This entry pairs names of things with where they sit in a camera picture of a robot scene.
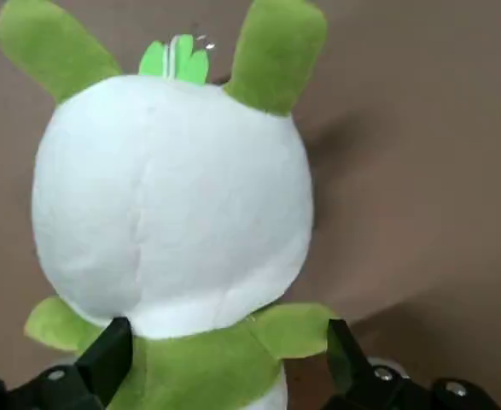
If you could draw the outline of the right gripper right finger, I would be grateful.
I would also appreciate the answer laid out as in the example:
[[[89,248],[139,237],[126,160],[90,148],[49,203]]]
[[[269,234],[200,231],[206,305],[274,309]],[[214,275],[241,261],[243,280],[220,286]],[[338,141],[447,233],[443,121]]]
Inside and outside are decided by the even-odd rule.
[[[386,364],[369,362],[342,319],[328,325],[327,363],[335,393],[324,404],[331,410],[499,410],[476,384],[438,378],[425,388]]]

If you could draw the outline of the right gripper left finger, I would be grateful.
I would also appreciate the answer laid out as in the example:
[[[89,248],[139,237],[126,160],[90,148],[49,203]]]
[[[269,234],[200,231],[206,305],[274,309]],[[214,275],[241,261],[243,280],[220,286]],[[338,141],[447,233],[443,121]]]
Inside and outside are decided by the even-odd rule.
[[[104,409],[131,369],[133,335],[126,318],[116,318],[69,365],[52,366],[8,389],[0,379],[0,409]]]

